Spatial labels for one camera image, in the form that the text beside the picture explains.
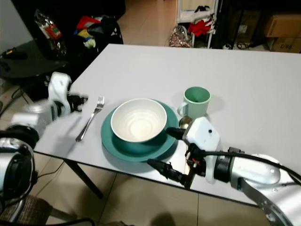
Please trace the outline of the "gold spoon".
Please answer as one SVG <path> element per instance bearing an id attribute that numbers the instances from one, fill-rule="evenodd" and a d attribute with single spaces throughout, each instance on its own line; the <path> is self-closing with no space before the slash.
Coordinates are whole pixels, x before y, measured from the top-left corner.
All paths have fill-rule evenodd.
<path id="1" fill-rule="evenodd" d="M 189 127 L 189 125 L 193 122 L 193 119 L 190 118 L 189 116 L 184 116 L 180 121 L 179 121 L 179 127 L 181 129 L 187 129 Z M 185 159 L 184 159 L 184 170 L 183 170 L 183 174 L 188 175 L 190 173 L 190 167 L 188 165 L 188 155 L 189 153 L 189 147 L 186 146 L 186 153 L 185 153 Z"/>

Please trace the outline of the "red yellow blue toy pile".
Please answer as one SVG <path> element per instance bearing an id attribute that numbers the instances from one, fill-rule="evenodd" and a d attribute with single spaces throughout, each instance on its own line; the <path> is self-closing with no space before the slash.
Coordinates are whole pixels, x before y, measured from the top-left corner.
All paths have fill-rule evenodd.
<path id="1" fill-rule="evenodd" d="M 93 24 L 101 23 L 99 19 L 99 17 L 82 16 L 76 26 L 76 31 L 74 32 L 74 34 L 84 39 L 82 43 L 86 48 L 96 47 L 96 41 L 94 37 L 91 34 L 89 34 L 87 29 L 90 28 L 90 26 L 92 26 Z"/>

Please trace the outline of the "black round side table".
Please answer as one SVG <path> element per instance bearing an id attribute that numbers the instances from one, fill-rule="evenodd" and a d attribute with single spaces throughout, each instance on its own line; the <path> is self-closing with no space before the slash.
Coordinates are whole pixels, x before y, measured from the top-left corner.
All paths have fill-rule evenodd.
<path id="1" fill-rule="evenodd" d="M 0 77 L 12 84 L 27 86 L 31 82 L 43 84 L 52 73 L 65 73 L 75 81 L 94 60 L 94 56 L 81 54 L 66 60 L 47 59 L 37 44 L 28 42 L 16 47 L 28 54 L 27 59 L 7 60 L 0 58 Z"/>

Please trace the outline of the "teal ceramic plate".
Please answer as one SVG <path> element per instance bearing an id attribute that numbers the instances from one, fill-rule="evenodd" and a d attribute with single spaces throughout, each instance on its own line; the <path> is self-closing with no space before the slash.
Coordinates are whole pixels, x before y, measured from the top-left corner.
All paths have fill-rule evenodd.
<path id="1" fill-rule="evenodd" d="M 144 143 L 131 143 L 116 136 L 111 129 L 111 117 L 116 107 L 106 116 L 101 127 L 101 140 L 109 153 L 118 159 L 145 162 L 148 159 L 168 159 L 177 149 L 178 140 L 162 131 L 157 137 Z"/>

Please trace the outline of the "clear printed snack bag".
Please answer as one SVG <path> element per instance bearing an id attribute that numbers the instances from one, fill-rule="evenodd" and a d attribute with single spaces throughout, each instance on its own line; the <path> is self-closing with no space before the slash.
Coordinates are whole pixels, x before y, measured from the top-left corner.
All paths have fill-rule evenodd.
<path id="1" fill-rule="evenodd" d="M 62 47 L 60 45 L 60 38 L 62 37 L 62 33 L 56 24 L 52 21 L 50 17 L 36 9 L 34 13 L 34 21 L 38 25 L 39 29 L 43 34 L 47 37 L 51 48 L 55 51 L 60 50 Z"/>

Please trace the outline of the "patterned shopping bag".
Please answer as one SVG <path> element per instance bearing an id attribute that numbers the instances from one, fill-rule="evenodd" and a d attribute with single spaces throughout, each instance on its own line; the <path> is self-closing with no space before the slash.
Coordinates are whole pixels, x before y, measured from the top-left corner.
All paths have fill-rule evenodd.
<path id="1" fill-rule="evenodd" d="M 185 26 L 177 25 L 168 39 L 168 46 L 174 48 L 192 48 L 193 37 L 193 34 Z"/>

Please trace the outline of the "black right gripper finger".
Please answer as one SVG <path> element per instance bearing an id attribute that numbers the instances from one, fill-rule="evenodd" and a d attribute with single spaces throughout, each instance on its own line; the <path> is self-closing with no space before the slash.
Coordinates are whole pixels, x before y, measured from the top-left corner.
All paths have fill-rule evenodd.
<path id="1" fill-rule="evenodd" d="M 156 159 L 148 159 L 146 163 L 149 166 L 153 167 L 161 175 L 165 176 L 167 179 L 176 181 L 183 186 L 190 186 L 191 184 L 190 175 L 186 175 L 178 172 L 177 170 L 174 170 L 171 163 L 165 163 Z"/>
<path id="2" fill-rule="evenodd" d="M 183 129 L 183 128 L 175 128 L 175 127 L 168 127 L 166 129 L 166 133 L 176 138 L 177 140 L 187 141 L 187 134 L 189 129 Z"/>

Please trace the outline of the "brown woven seat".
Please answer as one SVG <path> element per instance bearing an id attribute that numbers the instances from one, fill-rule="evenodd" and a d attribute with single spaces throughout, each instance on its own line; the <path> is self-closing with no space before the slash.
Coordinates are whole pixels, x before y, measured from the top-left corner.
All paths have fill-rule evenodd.
<path id="1" fill-rule="evenodd" d="M 49 217 L 67 221 L 77 219 L 76 215 L 55 209 L 49 202 L 32 195 L 5 207 L 0 214 L 0 220 L 30 225 L 46 224 Z"/>

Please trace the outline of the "red cloth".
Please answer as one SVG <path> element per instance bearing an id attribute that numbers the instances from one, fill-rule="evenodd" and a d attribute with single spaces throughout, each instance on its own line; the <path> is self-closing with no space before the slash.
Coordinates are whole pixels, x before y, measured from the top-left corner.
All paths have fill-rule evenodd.
<path id="1" fill-rule="evenodd" d="M 208 34 L 212 30 L 214 24 L 212 19 L 200 19 L 197 22 L 191 23 L 188 27 L 188 32 L 195 37 Z"/>

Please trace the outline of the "green mug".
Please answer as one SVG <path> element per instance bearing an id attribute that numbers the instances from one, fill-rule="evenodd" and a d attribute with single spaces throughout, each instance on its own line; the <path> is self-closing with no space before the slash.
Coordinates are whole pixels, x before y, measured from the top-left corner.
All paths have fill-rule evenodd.
<path id="1" fill-rule="evenodd" d="M 178 107 L 178 114 L 192 119 L 206 115 L 211 93 L 206 88 L 191 87 L 183 93 L 183 103 Z"/>

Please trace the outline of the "black table leg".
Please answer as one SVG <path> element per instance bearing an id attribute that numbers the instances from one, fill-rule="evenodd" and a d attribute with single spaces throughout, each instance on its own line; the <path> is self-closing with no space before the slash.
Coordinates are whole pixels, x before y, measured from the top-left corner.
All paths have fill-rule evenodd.
<path id="1" fill-rule="evenodd" d="M 97 196 L 97 198 L 102 199 L 104 197 L 101 190 L 99 190 L 93 181 L 87 176 L 87 174 L 82 170 L 79 164 L 72 160 L 64 160 L 64 162 L 78 175 L 78 177 L 85 183 L 85 185 Z"/>

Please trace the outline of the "black bag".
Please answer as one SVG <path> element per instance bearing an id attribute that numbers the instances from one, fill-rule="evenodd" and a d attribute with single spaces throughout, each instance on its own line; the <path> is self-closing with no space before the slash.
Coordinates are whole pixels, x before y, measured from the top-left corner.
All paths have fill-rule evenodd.
<path id="1" fill-rule="evenodd" d="M 108 44 L 123 44 L 120 26 L 112 16 L 99 17 L 100 22 L 91 24 L 87 32 L 94 37 L 98 48 L 104 48 Z"/>

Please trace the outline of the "small black device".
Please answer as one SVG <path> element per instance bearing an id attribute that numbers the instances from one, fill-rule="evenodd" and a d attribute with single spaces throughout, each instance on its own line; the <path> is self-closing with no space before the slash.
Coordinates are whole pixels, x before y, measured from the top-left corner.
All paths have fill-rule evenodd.
<path id="1" fill-rule="evenodd" d="M 2 52 L 0 58 L 7 60 L 23 60 L 28 58 L 28 54 L 24 51 L 18 51 L 16 48 L 12 48 Z"/>

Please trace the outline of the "printed brown cardboard box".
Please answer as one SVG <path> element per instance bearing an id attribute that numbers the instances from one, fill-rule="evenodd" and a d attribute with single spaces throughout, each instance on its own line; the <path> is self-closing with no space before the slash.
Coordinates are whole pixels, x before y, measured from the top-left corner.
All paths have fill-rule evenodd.
<path id="1" fill-rule="evenodd" d="M 301 53 L 301 38 L 273 37 L 268 39 L 267 47 L 271 52 Z"/>

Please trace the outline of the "silver fork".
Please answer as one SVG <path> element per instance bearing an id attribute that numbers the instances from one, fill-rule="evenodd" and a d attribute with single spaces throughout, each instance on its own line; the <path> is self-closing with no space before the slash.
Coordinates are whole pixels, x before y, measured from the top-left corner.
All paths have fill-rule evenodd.
<path id="1" fill-rule="evenodd" d="M 93 119 L 95 118 L 95 116 L 101 112 L 104 108 L 104 104 L 105 104 L 105 97 L 99 97 L 99 99 L 97 100 L 97 104 L 96 104 L 96 108 L 94 109 L 94 111 L 92 112 L 90 118 L 88 119 L 86 125 L 84 126 L 84 128 L 80 131 L 80 133 L 78 134 L 77 138 L 75 139 L 76 142 L 81 142 L 88 130 L 88 128 L 90 127 Z"/>

